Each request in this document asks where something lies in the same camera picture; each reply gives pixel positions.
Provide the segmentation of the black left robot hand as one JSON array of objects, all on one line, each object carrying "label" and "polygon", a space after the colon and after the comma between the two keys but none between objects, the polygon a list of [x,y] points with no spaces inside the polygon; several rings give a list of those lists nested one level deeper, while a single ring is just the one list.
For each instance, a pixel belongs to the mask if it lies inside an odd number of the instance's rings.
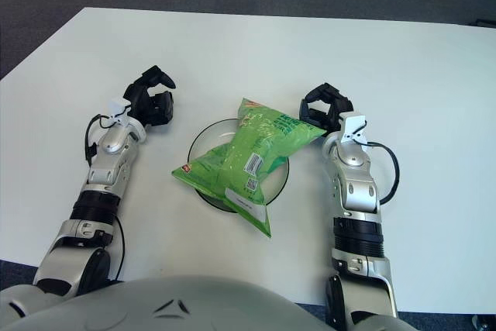
[{"label": "black left robot hand", "polygon": [[162,126],[173,119],[174,99],[168,90],[151,96],[149,88],[159,84],[175,89],[174,81],[157,65],[142,73],[141,77],[130,84],[123,98],[130,102],[129,116],[138,120],[143,127]]}]

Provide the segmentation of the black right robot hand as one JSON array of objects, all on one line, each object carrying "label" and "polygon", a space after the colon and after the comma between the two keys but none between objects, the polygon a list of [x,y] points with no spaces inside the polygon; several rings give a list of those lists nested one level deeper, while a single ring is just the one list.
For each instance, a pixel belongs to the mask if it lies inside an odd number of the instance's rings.
[{"label": "black right robot hand", "polygon": [[[323,102],[329,106],[327,112],[309,107],[310,103]],[[325,131],[325,136],[340,131],[340,115],[352,112],[353,104],[337,88],[328,83],[319,85],[311,90],[300,103],[299,119]]]}]

